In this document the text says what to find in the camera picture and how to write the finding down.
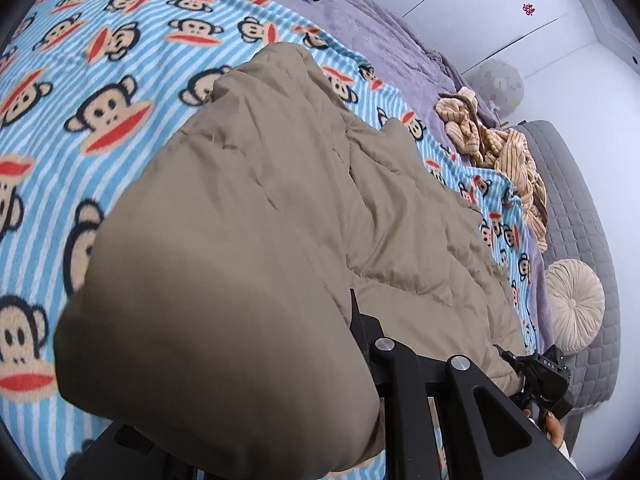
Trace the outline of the person's right hand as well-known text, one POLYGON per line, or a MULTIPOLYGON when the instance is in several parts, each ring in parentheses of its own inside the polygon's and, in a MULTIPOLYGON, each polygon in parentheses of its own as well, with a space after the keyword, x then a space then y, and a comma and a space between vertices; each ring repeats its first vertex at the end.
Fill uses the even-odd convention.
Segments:
POLYGON ((570 458, 570 453, 564 441, 562 425, 551 412, 544 414, 544 429, 542 432, 558 451, 566 458, 570 458))

